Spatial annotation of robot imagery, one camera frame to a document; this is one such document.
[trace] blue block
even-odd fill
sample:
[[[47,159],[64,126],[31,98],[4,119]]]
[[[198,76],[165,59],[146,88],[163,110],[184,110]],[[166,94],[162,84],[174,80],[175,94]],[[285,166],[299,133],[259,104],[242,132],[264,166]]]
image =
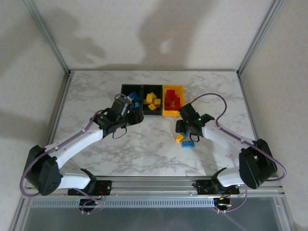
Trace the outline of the blue block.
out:
[[[135,97],[134,97],[133,93],[131,93],[128,97],[130,97],[132,101],[135,100]]]
[[[137,93],[136,92],[132,92],[132,94],[134,96],[134,101],[135,102],[139,101],[139,97],[138,97]]]
[[[182,148],[193,148],[194,142],[193,141],[183,141]]]
[[[184,133],[184,132],[181,132],[180,133],[184,138],[188,137],[188,134]]]
[[[139,107],[139,103],[138,102],[135,102],[134,103],[134,108],[138,108]]]

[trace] white wall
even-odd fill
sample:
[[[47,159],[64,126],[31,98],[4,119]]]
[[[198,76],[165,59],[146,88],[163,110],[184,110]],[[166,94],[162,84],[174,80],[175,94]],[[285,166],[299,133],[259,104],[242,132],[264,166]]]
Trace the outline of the white wall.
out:
[[[35,0],[71,69],[237,69],[272,0]]]
[[[0,230],[19,202],[29,149],[44,144],[63,72],[20,0],[0,7]]]
[[[308,1],[285,0],[242,78],[259,134],[288,170],[282,181],[308,230]]]

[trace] marble tabletop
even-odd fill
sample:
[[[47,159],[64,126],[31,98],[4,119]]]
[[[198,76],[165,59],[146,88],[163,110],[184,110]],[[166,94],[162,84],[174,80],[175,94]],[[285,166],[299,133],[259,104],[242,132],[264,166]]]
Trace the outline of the marble tabletop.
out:
[[[110,107],[122,84],[183,85],[186,103],[206,92],[221,94],[228,109],[220,123],[254,138],[235,72],[76,71],[54,141],[82,127],[96,111]],[[200,115],[207,113],[213,117],[224,109],[221,99],[215,96],[201,98],[193,106]],[[121,139],[107,136],[75,155],[63,168],[86,168],[97,176],[206,176],[223,167],[238,166],[237,155],[205,138],[194,148],[183,149],[175,142],[177,119],[145,115],[144,121],[128,127]]]

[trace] yellow lego brick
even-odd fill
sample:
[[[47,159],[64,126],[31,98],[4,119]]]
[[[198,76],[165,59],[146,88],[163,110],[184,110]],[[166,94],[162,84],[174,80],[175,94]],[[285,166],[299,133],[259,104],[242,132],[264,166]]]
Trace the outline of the yellow lego brick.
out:
[[[154,99],[154,104],[155,105],[160,105],[160,99]]]
[[[152,100],[153,100],[153,95],[152,95],[152,94],[147,94],[147,96],[146,96],[146,101],[147,101],[148,103],[152,103]]]
[[[156,99],[157,98],[157,96],[154,94],[154,92],[151,92],[150,94],[153,95],[152,99]]]
[[[149,105],[149,109],[153,111],[153,110],[155,110],[155,109],[156,109],[156,107],[155,107],[155,105],[154,105],[154,104],[150,104],[150,105]]]
[[[179,134],[179,135],[177,135],[177,138],[176,138],[176,142],[180,142],[181,140],[183,140],[184,139],[184,137],[181,135],[181,134]]]

